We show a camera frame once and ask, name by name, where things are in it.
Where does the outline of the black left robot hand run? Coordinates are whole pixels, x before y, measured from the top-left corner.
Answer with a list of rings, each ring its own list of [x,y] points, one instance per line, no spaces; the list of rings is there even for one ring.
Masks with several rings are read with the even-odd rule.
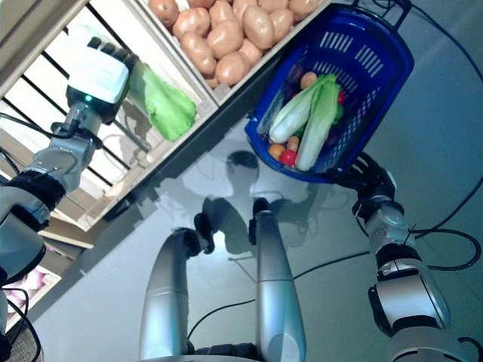
[[[128,93],[129,79],[139,57],[113,43],[93,36],[75,47],[66,99],[93,110],[104,124],[111,124]]]

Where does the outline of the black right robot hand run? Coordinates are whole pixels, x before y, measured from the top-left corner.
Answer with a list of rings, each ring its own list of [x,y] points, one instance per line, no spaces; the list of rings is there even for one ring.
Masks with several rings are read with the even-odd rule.
[[[348,169],[332,167],[327,175],[335,184],[356,191],[357,201],[352,207],[356,216],[367,218],[379,204],[394,201],[395,182],[389,171],[365,152]]]

